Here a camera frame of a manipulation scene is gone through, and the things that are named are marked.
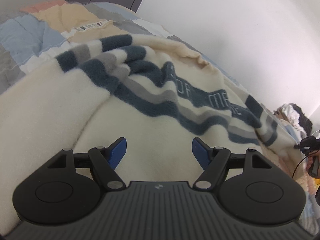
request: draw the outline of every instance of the black handheld device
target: black handheld device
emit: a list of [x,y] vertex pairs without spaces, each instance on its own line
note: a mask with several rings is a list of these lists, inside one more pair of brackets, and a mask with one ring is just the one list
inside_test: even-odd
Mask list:
[[[61,150],[15,189],[22,222],[5,239],[313,239],[298,224],[303,189],[255,148],[234,154],[195,138],[204,171],[192,186],[126,186],[114,171],[125,152],[124,138],[87,153]],[[76,168],[89,168],[94,180]],[[225,180],[233,168],[243,173]]]
[[[320,139],[316,139],[313,135],[304,138],[300,141],[299,145],[294,146],[295,149],[300,149],[300,151],[308,157],[311,152],[319,151],[320,150]],[[316,178],[318,176],[319,170],[319,158],[318,156],[313,157],[312,165],[309,169],[308,174]]]

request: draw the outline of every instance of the fleece blanket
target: fleece blanket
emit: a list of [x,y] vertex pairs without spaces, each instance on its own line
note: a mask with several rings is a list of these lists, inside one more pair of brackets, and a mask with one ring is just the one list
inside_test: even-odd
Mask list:
[[265,148],[290,173],[301,159],[294,139],[200,53],[151,35],[102,38],[47,61],[0,96],[0,233],[19,221],[15,187],[46,160],[120,136],[128,149],[116,171],[126,183],[192,184],[202,173],[194,137],[234,153]]

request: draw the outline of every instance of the blue stripe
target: blue stripe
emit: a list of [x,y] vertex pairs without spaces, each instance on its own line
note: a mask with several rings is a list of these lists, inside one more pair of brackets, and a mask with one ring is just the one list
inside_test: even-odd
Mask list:
[[120,83],[118,78],[106,73],[103,63],[97,59],[90,59],[79,65],[79,68],[87,74],[97,87],[105,88],[110,93],[113,93]]
[[72,50],[68,50],[56,57],[63,72],[67,72],[78,66],[76,56]]
[[278,133],[277,133],[277,122],[275,120],[272,120],[272,123],[271,123],[271,128],[272,128],[272,136],[270,137],[270,139],[266,142],[264,142],[264,144],[268,147],[270,146],[271,144],[273,144],[275,142],[275,140],[277,139],[278,137]]
[[247,100],[245,101],[245,105],[258,119],[260,119],[263,108],[251,95],[248,96]]
[[102,43],[102,52],[117,49],[132,44],[132,36],[130,34],[110,36],[100,39]]
[[121,49],[127,53],[127,59],[125,60],[125,63],[132,62],[134,60],[140,60],[147,54],[146,49],[141,46],[125,46]]

